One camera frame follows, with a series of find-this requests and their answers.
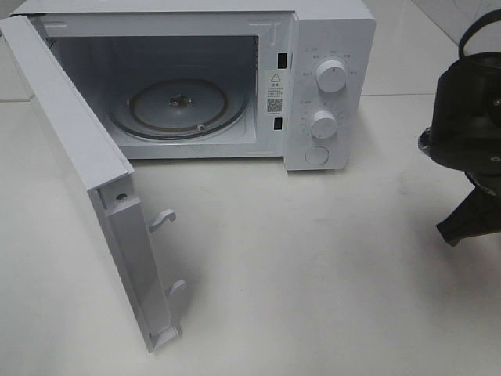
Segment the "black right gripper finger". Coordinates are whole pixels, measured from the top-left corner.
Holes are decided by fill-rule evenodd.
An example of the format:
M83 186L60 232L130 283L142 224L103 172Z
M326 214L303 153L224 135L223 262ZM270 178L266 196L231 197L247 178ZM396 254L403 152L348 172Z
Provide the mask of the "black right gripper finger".
M461 204L436 225L445 242L456 246L462 239L500 232L500 197L475 187Z

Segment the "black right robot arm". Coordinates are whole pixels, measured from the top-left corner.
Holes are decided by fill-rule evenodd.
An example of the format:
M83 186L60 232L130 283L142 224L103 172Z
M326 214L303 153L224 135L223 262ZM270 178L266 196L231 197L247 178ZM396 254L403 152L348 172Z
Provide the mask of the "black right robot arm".
M500 231L500 54L462 57L439 78L431 126L418 140L474 189L437 225L446 243Z

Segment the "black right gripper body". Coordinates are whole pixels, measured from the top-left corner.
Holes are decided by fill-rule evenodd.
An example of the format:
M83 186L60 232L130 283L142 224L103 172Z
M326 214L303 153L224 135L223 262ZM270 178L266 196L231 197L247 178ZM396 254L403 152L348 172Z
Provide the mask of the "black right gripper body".
M435 163L462 171L484 192L500 191L500 138L464 138L433 143L431 128L418 139L418 148Z

